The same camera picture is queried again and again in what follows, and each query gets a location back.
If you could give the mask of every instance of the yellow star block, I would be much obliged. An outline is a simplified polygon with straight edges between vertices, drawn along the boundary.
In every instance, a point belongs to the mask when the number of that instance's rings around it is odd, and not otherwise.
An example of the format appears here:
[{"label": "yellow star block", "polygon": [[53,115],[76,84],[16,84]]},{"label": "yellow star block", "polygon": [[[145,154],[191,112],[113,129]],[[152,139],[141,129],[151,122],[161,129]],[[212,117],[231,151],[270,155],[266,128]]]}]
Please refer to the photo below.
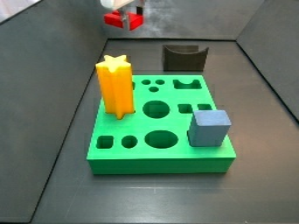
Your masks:
[{"label": "yellow star block", "polygon": [[96,64],[100,92],[108,114],[123,119],[124,114],[135,113],[132,67],[127,56],[104,56],[105,61]]}]

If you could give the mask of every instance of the shape sorter board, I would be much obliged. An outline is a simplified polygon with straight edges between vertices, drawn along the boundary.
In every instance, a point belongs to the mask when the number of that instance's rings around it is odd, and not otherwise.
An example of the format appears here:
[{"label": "shape sorter board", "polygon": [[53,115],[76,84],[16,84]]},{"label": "shape sorter board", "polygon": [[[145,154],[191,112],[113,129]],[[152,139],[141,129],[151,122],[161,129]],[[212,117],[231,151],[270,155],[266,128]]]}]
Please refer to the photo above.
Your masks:
[{"label": "shape sorter board", "polygon": [[121,120],[103,100],[88,147],[93,174],[226,172],[236,158],[220,147],[191,147],[192,111],[216,109],[203,77],[133,75],[135,113]]}]

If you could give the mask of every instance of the light blue cube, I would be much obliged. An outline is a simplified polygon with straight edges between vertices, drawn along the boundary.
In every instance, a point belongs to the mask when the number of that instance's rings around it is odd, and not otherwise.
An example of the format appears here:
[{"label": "light blue cube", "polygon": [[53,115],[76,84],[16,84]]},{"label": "light blue cube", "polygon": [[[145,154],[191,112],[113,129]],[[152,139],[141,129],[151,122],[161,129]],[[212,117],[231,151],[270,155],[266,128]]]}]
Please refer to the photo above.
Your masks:
[{"label": "light blue cube", "polygon": [[230,117],[224,110],[195,110],[188,130],[191,146],[220,146],[230,126]]}]

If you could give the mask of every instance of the small square hole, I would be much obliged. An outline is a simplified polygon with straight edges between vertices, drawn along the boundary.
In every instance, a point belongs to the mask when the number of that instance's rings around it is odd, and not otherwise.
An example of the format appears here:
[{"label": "small square hole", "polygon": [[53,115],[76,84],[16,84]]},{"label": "small square hole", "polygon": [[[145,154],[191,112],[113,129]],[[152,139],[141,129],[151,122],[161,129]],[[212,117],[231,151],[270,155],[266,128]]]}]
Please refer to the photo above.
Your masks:
[{"label": "small square hole", "polygon": [[192,105],[191,104],[179,104],[179,111],[181,114],[191,114],[192,113]]},{"label": "small square hole", "polygon": [[199,110],[211,110],[211,105],[210,104],[198,104]]},{"label": "small square hole", "polygon": [[109,149],[113,146],[113,137],[112,136],[100,136],[97,138],[97,148]]}]

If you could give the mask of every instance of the circular hole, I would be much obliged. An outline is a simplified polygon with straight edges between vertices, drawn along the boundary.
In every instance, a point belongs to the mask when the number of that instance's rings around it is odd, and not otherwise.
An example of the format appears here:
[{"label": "circular hole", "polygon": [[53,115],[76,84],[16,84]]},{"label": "circular hole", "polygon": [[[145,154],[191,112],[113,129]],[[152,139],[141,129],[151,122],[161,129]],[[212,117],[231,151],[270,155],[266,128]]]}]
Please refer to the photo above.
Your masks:
[{"label": "circular hole", "polygon": [[151,84],[149,80],[143,80],[141,82],[143,82],[144,85],[149,85]]},{"label": "circular hole", "polygon": [[149,87],[149,91],[153,92],[153,93],[157,92],[159,91],[159,87]]},{"label": "circular hole", "polygon": [[135,136],[124,136],[121,140],[121,144],[125,148],[131,149],[136,147],[136,137]]},{"label": "circular hole", "polygon": [[169,106],[163,101],[149,101],[144,105],[144,114],[152,118],[163,118],[169,114]]},{"label": "circular hole", "polygon": [[155,130],[144,136],[145,143],[156,149],[167,149],[177,144],[177,136],[168,130]]},{"label": "circular hole", "polygon": [[156,83],[157,85],[163,85],[163,84],[164,84],[164,80],[156,80],[155,83]]}]

